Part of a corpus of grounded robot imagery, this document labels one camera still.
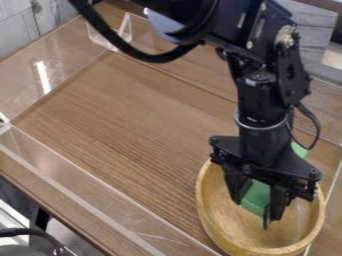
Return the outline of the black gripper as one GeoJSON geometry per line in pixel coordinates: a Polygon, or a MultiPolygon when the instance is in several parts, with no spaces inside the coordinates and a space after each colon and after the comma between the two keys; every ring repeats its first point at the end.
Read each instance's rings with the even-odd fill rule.
{"type": "Polygon", "coordinates": [[[305,160],[301,176],[267,174],[263,167],[271,166],[282,152],[294,142],[293,119],[285,116],[274,123],[243,122],[238,118],[239,135],[215,135],[209,143],[213,148],[210,161],[222,167],[231,200],[237,205],[253,185],[253,180],[265,181],[270,188],[270,202],[263,210],[263,229],[283,217],[285,209],[295,198],[311,202],[322,172],[305,160]]]}

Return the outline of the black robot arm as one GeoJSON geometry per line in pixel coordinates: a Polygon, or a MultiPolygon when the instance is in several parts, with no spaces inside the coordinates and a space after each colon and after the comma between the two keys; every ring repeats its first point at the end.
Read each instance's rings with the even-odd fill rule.
{"type": "Polygon", "coordinates": [[[231,200],[255,183],[269,187],[263,225],[283,217],[297,198],[311,201],[322,172],[294,152],[294,112],[317,121],[302,100],[311,77],[291,13],[275,0],[147,0],[158,33],[177,44],[203,42],[227,62],[238,92],[238,136],[210,138],[211,161],[223,169],[231,200]]]}

